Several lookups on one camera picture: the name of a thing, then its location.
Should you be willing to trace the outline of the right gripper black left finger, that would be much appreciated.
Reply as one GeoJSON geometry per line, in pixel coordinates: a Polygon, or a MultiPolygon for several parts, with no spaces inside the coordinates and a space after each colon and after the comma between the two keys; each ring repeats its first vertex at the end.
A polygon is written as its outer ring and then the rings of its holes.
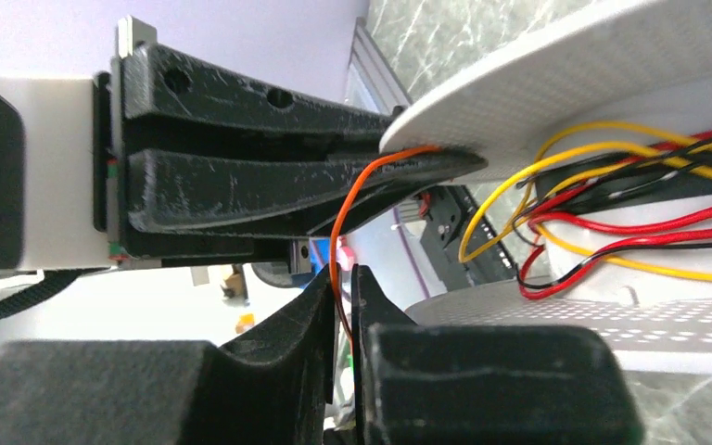
{"type": "Polygon", "coordinates": [[[333,397],[328,271],[246,333],[0,346],[0,444],[319,444],[333,397]]]}

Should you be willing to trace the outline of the white filament spool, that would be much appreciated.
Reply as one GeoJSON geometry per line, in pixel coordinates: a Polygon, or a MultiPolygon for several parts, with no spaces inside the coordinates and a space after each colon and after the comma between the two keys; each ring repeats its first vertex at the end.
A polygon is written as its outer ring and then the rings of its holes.
{"type": "MultiPolygon", "coordinates": [[[[712,1],[605,1],[525,35],[416,101],[383,136],[394,152],[422,144],[466,148],[505,180],[555,134],[558,153],[586,144],[650,143],[605,128],[645,124],[677,134],[712,130],[712,1]]],[[[712,284],[602,265],[542,301],[502,282],[420,301],[419,324],[589,327],[631,371],[712,375],[712,284]]]]}

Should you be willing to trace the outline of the wires wound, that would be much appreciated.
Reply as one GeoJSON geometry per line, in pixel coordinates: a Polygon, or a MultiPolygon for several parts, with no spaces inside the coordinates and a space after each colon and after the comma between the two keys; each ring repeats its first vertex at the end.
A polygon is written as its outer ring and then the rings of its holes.
{"type": "Polygon", "coordinates": [[[613,130],[649,135],[643,145],[606,141],[553,153],[555,135],[534,161],[501,183],[481,204],[462,236],[458,259],[474,260],[485,247],[469,245],[479,221],[511,187],[524,194],[503,228],[531,232],[531,251],[515,267],[521,295],[546,299],[572,289],[602,263],[633,271],[712,284],[712,273],[662,266],[635,259],[636,253],[712,251],[712,206],[661,222],[598,222],[601,210],[712,194],[712,131],[696,135],[664,132],[613,121],[613,130]]]}

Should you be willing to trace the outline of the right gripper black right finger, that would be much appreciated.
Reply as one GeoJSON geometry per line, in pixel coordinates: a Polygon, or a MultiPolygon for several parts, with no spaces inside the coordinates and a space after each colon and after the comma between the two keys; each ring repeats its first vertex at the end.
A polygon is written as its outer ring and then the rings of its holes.
{"type": "Polygon", "coordinates": [[[640,444],[617,359],[566,325],[420,325],[351,275],[361,444],[640,444]]]}

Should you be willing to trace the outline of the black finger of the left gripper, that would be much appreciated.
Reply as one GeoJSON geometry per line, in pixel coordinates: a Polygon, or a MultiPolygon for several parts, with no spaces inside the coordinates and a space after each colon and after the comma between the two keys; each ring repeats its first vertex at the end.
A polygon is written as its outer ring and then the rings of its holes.
{"type": "Polygon", "coordinates": [[[163,44],[114,59],[110,105],[119,242],[136,259],[282,259],[329,236],[392,123],[163,44]]]}

